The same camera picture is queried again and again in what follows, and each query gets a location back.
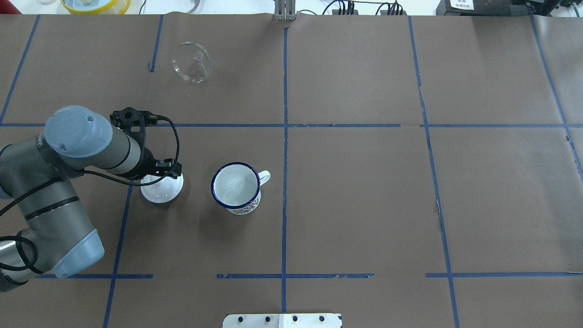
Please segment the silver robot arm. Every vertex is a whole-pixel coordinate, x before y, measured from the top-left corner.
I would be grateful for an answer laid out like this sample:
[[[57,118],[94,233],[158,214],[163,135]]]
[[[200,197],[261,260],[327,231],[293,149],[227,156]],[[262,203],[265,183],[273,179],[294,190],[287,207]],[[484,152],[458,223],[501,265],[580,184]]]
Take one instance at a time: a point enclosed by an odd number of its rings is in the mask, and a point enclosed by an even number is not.
[[[125,108],[105,118],[86,107],[56,110],[36,136],[1,148],[1,198],[18,207],[27,228],[1,238],[1,291],[52,272],[75,275],[104,256],[104,247],[71,180],[87,174],[143,187],[181,175],[179,152],[156,159],[144,145],[146,127],[173,121],[149,111]]]

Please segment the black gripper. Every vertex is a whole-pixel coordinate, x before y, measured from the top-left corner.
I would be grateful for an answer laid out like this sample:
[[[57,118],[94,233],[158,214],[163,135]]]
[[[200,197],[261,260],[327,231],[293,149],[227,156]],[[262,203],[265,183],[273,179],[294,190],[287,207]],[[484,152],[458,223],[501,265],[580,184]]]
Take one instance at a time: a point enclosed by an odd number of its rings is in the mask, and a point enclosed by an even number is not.
[[[143,179],[147,175],[176,179],[182,174],[183,166],[177,159],[157,160],[148,148],[144,148],[135,168],[135,179]]]

